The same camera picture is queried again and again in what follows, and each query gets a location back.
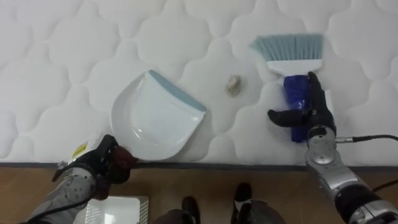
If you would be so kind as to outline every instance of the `light blue bristles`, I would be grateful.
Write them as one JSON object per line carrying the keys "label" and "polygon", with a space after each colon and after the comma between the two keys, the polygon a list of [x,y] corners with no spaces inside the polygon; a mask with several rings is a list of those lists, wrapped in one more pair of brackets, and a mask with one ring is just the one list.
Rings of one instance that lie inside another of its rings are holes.
{"label": "light blue bristles", "polygon": [[257,37],[250,45],[266,61],[313,60],[322,58],[321,34],[289,34]]}

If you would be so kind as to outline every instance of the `hand broom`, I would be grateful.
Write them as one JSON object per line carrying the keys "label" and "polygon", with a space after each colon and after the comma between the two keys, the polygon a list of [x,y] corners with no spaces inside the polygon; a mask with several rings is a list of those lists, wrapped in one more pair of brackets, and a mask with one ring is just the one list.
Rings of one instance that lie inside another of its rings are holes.
{"label": "hand broom", "polygon": [[[251,47],[259,52],[272,72],[284,78],[285,97],[292,110],[308,108],[308,72],[322,66],[321,34],[289,34],[257,37]],[[292,141],[307,141],[306,127],[292,128]]]}

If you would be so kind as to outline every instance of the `mattress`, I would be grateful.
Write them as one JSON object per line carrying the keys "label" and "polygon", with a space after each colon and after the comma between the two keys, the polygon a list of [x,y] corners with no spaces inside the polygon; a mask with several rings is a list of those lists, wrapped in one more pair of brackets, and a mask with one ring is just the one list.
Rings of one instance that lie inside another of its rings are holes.
{"label": "mattress", "polygon": [[[338,136],[398,135],[395,0],[0,0],[0,162],[68,159],[113,101],[153,69],[208,109],[168,163],[301,166],[305,144],[266,112],[287,108],[258,35],[323,33],[319,79]],[[243,82],[231,97],[231,75]],[[398,144],[338,145],[350,166],[396,166]]]}

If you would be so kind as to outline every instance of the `yellow label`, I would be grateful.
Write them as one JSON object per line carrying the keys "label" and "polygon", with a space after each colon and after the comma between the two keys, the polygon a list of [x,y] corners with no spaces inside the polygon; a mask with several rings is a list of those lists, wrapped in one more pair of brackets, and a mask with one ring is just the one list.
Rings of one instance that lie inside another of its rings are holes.
{"label": "yellow label", "polygon": [[72,159],[74,159],[80,153],[84,152],[86,150],[86,147],[87,147],[87,143],[81,144],[79,147],[77,147],[76,151],[72,155]]}

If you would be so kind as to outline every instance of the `robotic arm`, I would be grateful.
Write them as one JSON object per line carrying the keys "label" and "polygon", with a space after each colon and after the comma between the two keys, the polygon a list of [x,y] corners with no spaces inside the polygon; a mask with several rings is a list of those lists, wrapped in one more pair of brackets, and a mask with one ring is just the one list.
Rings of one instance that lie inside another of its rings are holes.
{"label": "robotic arm", "polygon": [[76,150],[72,161],[58,166],[53,182],[63,173],[64,180],[47,195],[27,223],[73,223],[89,200],[104,200],[111,184],[126,182],[136,161],[108,134],[102,139],[91,139]]}
{"label": "robotic arm", "polygon": [[317,76],[308,74],[310,109],[308,111],[268,111],[278,126],[308,128],[308,151],[305,162],[318,180],[329,201],[345,223],[398,224],[398,210],[382,200],[352,170],[346,167],[336,150],[336,143],[354,142],[353,138],[336,138],[333,115],[326,106],[325,92]]}

